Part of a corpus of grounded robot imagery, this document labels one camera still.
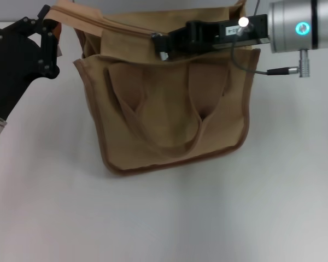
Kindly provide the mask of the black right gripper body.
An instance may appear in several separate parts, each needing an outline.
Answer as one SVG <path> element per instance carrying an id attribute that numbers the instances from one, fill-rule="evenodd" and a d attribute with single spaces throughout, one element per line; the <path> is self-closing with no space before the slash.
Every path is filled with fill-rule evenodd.
<path id="1" fill-rule="evenodd" d="M 267 15 L 248 17 L 250 25 L 237 37 L 237 19 L 218 22 L 188 21 L 186 25 L 168 34 L 169 54 L 201 54 L 236 47 L 268 43 Z"/>

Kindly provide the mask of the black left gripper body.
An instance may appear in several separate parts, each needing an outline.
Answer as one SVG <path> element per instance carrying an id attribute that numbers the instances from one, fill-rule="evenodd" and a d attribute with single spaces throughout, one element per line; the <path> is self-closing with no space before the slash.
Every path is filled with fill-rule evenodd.
<path id="1" fill-rule="evenodd" d="M 3 120 L 34 80 L 54 79 L 60 73 L 44 71 L 39 64 L 42 23 L 24 17 L 0 28 L 0 118 Z"/>

